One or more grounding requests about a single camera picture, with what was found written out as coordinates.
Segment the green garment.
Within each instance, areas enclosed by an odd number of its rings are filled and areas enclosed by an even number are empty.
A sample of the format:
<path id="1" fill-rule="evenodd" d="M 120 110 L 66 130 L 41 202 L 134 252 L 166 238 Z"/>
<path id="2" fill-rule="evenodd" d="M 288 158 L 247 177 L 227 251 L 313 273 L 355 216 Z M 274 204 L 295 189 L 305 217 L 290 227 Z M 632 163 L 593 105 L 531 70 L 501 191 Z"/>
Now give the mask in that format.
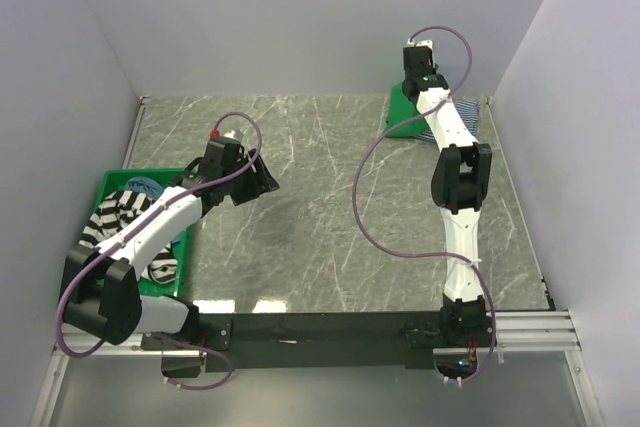
<path id="1" fill-rule="evenodd" d="M 424 118 L 420 118 L 411 124 L 406 124 L 390 132 L 396 125 L 417 115 L 418 111 L 415 106 L 402 91 L 402 84 L 395 84 L 390 91 L 385 135 L 388 138 L 419 138 L 430 140 L 431 130 Z"/>

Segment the blue white striped tank top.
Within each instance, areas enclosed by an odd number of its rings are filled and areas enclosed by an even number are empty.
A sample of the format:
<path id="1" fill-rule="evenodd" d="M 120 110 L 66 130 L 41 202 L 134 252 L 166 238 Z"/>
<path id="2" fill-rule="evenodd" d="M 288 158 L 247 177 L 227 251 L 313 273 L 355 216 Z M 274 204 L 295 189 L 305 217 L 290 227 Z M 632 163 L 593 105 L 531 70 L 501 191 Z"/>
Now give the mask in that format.
<path id="1" fill-rule="evenodd" d="M 469 132 L 477 136 L 480 105 L 478 100 L 467 100 L 462 98 L 454 98 L 453 104 Z M 427 127 L 425 131 L 417 135 L 415 138 L 435 143 L 435 137 Z"/>

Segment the black white striped garment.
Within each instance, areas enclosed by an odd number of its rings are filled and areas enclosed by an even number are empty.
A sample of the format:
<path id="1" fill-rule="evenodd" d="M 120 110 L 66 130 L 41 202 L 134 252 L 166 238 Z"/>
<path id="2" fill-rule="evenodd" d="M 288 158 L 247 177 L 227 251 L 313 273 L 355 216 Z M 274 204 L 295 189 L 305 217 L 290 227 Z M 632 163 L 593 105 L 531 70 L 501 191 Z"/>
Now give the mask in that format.
<path id="1" fill-rule="evenodd" d="M 155 202 L 154 197 L 130 189 L 117 190 L 107 195 L 98 205 L 83 228 L 79 244 L 94 248 L 111 238 L 148 210 Z M 176 278 L 178 260 L 170 242 L 154 257 L 146 267 L 142 277 L 154 283 L 165 285 Z"/>

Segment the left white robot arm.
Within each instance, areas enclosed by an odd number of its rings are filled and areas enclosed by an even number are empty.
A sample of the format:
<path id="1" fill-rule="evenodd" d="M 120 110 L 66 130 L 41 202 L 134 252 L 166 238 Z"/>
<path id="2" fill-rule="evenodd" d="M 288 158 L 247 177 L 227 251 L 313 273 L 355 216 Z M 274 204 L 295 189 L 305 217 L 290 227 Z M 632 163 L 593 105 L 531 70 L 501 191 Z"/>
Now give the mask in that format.
<path id="1" fill-rule="evenodd" d="M 69 324 L 101 343 L 133 334 L 164 334 L 176 348 L 200 341 L 198 308 L 174 296 L 141 294 L 139 280 L 171 241 L 230 198 L 235 205 L 278 190 L 259 149 L 215 137 L 131 224 L 95 247 L 67 255 L 56 324 Z"/>

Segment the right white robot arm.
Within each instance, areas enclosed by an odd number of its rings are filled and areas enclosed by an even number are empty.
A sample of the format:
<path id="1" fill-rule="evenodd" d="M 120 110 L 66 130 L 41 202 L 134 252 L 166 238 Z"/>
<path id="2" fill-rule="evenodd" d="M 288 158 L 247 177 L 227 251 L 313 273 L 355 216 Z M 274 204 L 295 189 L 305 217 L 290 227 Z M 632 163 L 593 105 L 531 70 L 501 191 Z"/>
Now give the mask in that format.
<path id="1" fill-rule="evenodd" d="M 403 49 L 402 92 L 425 116 L 439 149 L 431 195 L 445 228 L 447 277 L 439 314 L 446 345 L 465 345 L 491 327 L 479 274 L 478 229 L 488 193 L 492 149 L 465 126 L 444 76 L 437 72 L 430 40 Z"/>

